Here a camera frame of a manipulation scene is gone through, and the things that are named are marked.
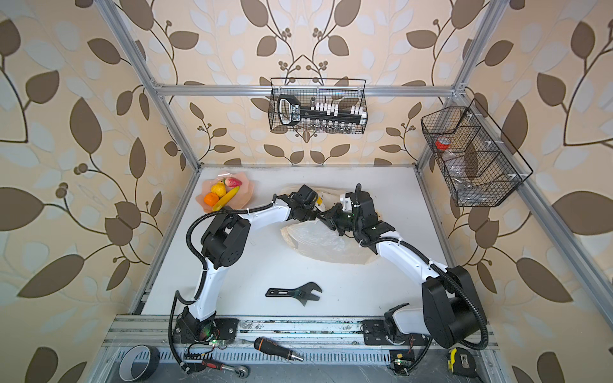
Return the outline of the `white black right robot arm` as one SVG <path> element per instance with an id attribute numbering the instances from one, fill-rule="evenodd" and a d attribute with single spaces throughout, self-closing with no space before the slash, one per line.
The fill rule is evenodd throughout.
<path id="1" fill-rule="evenodd" d="M 350 232 L 360 247 L 391 262 L 421 287 L 420 308 L 405 304 L 387 312 L 392 342 L 397 335 L 424 334 L 446 349 L 456 344 L 475 350 L 488 346 L 488 320 L 469 272 L 438 263 L 403 239 L 378 218 L 362 185 L 317 217 L 340 236 Z"/>

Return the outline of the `orange toy tangerine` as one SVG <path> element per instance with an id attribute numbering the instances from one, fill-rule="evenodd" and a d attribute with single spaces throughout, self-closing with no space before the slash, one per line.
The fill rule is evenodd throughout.
<path id="1" fill-rule="evenodd" d="M 206 194 L 203 199 L 204 203 L 209 207 L 214 207 L 219 202 L 219 200 L 220 197 L 213 192 Z"/>

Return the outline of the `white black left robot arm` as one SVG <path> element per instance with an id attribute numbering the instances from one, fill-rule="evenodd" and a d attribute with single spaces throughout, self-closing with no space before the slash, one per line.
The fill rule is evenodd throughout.
<path id="1" fill-rule="evenodd" d="M 287 220 L 314 220 L 318 194 L 306 185 L 298 191 L 273 196 L 271 203 L 243 210 L 222 207 L 207 213 L 188 228 L 188 250 L 202 266 L 194 298 L 186 300 L 175 292 L 169 315 L 168 337 L 189 343 L 203 342 L 214 335 L 216 305 L 221 287 L 233 266 L 244 253 L 249 234 L 259 228 Z"/>

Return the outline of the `banana print plastic bag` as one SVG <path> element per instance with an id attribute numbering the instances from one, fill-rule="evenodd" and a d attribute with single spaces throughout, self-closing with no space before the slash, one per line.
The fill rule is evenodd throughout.
<path id="1" fill-rule="evenodd" d="M 310 259 L 352 265 L 367 265 L 379 258 L 370 249 L 360 247 L 351 233 L 341 237 L 321 220 L 293 223 L 280 230 L 287 245 Z"/>

